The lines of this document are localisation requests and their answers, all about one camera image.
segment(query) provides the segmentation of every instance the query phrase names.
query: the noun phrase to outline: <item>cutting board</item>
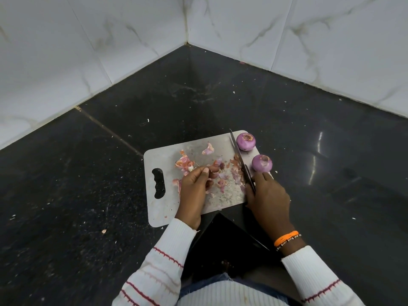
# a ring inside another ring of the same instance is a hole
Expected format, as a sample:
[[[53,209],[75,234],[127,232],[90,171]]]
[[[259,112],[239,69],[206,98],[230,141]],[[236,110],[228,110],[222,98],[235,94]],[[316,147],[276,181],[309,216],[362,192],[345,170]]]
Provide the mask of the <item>cutting board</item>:
[[[233,132],[235,138],[241,133],[246,133],[246,131]],[[210,142],[214,148],[214,152],[209,155],[202,154],[202,151],[207,148],[207,142]],[[169,224],[176,215],[180,197],[178,187],[173,184],[173,180],[183,178],[181,169],[175,166],[175,162],[181,158],[181,150],[184,150],[190,160],[195,161],[199,166],[213,164],[220,157],[226,165],[224,173],[228,176],[228,179],[224,193],[221,193],[220,188],[214,185],[210,189],[212,195],[206,195],[201,214],[220,211],[223,208],[244,203],[245,195],[241,187],[235,183],[231,174],[232,164],[227,168],[227,164],[230,163],[230,159],[234,159],[235,154],[229,133],[150,149],[144,153],[143,158],[146,178],[147,213],[151,226],[158,227]],[[241,151],[241,154],[244,163],[250,168],[253,157],[259,154],[259,152],[255,147],[251,151]],[[156,182],[155,176],[152,173],[154,169],[161,169],[163,172],[165,194],[160,199],[155,198]]]

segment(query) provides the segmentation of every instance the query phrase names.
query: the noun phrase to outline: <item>sweater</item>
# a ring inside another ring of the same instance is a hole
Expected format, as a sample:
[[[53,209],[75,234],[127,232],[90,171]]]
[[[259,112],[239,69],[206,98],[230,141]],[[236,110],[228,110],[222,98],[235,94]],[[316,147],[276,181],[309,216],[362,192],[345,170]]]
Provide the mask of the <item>sweater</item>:
[[[211,283],[179,299],[181,273],[197,231],[173,219],[140,268],[123,285],[114,306],[287,305],[234,281]],[[304,305],[363,305],[310,246],[282,259]]]

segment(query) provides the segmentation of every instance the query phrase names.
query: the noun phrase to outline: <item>orange bracelet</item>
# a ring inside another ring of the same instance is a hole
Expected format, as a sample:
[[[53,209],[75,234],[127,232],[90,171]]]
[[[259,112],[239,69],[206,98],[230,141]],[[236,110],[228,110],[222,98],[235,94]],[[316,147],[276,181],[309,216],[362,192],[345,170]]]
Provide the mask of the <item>orange bracelet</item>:
[[[280,244],[282,244],[283,242],[287,241],[289,238],[291,238],[291,237],[293,237],[293,236],[296,236],[296,235],[299,235],[299,232],[298,232],[298,231],[292,231],[292,232],[290,232],[290,233],[288,233],[288,234],[285,234],[285,235],[279,237],[279,238],[273,243],[273,245],[274,245],[275,247],[278,247]]]

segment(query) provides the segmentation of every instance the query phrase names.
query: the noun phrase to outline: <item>peeled red onion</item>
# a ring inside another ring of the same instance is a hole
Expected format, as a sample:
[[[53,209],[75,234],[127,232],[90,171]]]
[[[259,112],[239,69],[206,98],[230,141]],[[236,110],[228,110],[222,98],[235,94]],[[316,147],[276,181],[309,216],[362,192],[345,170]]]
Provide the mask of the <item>peeled red onion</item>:
[[[252,134],[241,133],[237,137],[238,148],[243,151],[250,151],[255,147],[256,140]]]
[[[252,159],[252,168],[257,172],[269,172],[272,169],[272,160],[264,154],[258,154]]]

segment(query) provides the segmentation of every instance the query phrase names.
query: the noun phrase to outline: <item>marble wall tile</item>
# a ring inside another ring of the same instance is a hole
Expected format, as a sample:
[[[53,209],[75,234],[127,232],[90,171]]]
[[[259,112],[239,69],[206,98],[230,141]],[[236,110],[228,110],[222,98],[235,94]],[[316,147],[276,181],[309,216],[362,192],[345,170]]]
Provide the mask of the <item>marble wall tile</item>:
[[[0,148],[109,85],[67,0],[0,0]]]
[[[113,83],[186,42],[182,0],[69,0]]]
[[[408,0],[294,0],[272,71],[408,116]]]
[[[270,70],[292,0],[186,0],[188,42]]]

